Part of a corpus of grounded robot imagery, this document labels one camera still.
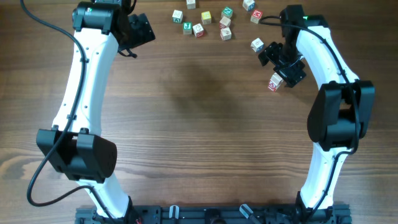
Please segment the wooden block red pattern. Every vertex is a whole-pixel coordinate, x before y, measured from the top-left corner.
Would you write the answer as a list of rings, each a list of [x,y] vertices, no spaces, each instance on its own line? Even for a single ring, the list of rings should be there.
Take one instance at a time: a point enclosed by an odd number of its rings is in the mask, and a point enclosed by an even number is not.
[[[222,17],[219,22],[220,29],[225,29],[231,25],[231,19],[228,17]]]

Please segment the green N wooden block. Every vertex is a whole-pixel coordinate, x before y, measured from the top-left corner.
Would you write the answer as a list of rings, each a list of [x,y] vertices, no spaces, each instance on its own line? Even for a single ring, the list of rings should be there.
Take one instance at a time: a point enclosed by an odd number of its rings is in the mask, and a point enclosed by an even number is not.
[[[225,7],[221,12],[222,17],[232,18],[233,10],[230,7]]]

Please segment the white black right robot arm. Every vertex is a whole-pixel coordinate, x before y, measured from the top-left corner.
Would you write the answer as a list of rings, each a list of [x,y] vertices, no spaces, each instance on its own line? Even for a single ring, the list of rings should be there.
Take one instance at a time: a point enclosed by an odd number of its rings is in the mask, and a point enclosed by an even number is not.
[[[288,5],[277,19],[285,42],[266,47],[258,55],[261,64],[272,63],[289,88],[306,76],[303,69],[308,65],[318,85],[307,118],[312,161],[298,195],[300,218],[310,221],[318,212],[331,214],[341,167],[368,130],[375,87],[347,66],[322,15],[307,16],[297,4]]]

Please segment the green J wooden block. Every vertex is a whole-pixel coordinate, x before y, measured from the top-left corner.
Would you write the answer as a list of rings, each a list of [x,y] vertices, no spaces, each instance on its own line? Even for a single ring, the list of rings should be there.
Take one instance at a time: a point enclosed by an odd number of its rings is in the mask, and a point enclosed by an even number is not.
[[[192,34],[192,23],[191,22],[184,22],[183,23],[183,34],[184,35],[191,35]]]

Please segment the wooden block red drawing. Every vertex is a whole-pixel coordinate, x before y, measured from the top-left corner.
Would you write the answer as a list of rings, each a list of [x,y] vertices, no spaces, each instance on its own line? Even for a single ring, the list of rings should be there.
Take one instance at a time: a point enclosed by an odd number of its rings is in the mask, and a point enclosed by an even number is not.
[[[223,41],[231,39],[232,33],[229,27],[220,30],[220,37]]]

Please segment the wooden block blue side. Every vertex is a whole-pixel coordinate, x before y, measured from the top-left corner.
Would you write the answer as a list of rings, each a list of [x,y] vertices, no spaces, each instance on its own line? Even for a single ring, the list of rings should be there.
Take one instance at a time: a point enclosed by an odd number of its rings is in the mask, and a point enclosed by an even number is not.
[[[251,48],[255,52],[260,52],[261,49],[264,47],[264,43],[260,38],[256,38],[251,42]]]

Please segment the plain wooden block top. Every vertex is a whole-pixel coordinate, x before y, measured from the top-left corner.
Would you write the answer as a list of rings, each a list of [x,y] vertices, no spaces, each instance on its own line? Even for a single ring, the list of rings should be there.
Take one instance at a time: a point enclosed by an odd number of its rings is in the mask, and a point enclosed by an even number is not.
[[[186,0],[187,9],[195,9],[196,8],[196,0]]]

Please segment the red M wooden block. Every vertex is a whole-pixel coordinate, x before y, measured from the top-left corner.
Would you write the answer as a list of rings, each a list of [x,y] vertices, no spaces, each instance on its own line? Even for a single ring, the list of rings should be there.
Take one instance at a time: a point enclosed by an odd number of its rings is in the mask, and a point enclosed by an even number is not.
[[[253,12],[251,14],[250,21],[255,23],[255,24],[258,24],[260,19],[261,19],[261,17],[262,17],[262,14],[263,14],[263,12],[260,11],[260,10],[257,10],[257,9],[253,10]]]

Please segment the wooden block red side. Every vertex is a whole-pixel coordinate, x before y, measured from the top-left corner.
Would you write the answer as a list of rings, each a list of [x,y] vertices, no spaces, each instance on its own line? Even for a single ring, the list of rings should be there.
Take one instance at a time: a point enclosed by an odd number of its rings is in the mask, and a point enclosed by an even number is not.
[[[194,25],[192,27],[192,30],[193,30],[193,33],[194,33],[196,38],[199,38],[199,37],[203,36],[204,33],[205,33],[205,30],[204,30],[203,26],[200,23]]]

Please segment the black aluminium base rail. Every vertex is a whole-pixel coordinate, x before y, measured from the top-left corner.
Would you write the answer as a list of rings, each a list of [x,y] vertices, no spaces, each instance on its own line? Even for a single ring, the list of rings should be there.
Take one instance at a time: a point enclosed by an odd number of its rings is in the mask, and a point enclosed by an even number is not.
[[[294,204],[281,204],[271,206],[250,206],[252,218],[246,218],[238,207],[160,207],[160,206],[135,206],[141,218],[138,222],[144,224],[166,223],[303,223],[299,217],[299,210]],[[349,205],[334,205],[329,220],[326,212],[316,211],[308,223],[338,223],[351,224],[353,219]],[[111,223],[103,218],[93,208],[78,208],[75,214],[75,223]]]

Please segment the wooden block green side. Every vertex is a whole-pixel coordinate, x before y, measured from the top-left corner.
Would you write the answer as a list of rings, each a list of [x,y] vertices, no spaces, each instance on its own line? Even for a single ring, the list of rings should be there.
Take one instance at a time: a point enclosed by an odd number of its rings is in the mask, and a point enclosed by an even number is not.
[[[172,14],[172,20],[174,23],[181,24],[183,19],[183,12],[179,10],[174,10]]]

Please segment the red A wooden block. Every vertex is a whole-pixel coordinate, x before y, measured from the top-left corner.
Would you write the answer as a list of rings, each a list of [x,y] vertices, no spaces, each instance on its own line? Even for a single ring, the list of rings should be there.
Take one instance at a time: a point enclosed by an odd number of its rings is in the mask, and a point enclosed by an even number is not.
[[[275,92],[283,83],[283,78],[278,75],[277,73],[274,73],[271,76],[271,79],[269,81],[269,85],[268,85],[268,89],[270,89],[271,91]]]

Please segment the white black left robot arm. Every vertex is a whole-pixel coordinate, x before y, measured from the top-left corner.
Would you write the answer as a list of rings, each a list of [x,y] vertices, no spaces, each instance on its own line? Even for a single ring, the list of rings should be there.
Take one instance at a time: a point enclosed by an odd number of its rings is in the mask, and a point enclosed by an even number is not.
[[[95,207],[79,209],[77,223],[140,223],[140,214],[122,190],[114,169],[116,145],[101,137],[101,110],[115,56],[132,57],[135,47],[154,40],[134,1],[81,2],[73,10],[74,42],[62,105],[49,130],[37,133],[44,163],[87,191]]]

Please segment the yellow wooden block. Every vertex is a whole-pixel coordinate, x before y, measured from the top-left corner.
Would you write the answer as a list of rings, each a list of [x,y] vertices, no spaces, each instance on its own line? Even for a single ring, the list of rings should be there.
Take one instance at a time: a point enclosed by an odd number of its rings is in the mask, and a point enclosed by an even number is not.
[[[205,11],[201,13],[201,21],[203,25],[211,24],[212,16],[210,11]]]

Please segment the wooden block blue top right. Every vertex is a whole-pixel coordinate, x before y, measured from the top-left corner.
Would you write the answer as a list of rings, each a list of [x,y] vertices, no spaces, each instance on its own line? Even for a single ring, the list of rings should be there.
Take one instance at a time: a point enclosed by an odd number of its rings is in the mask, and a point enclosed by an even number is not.
[[[243,8],[249,12],[255,7],[255,0],[243,0]]]

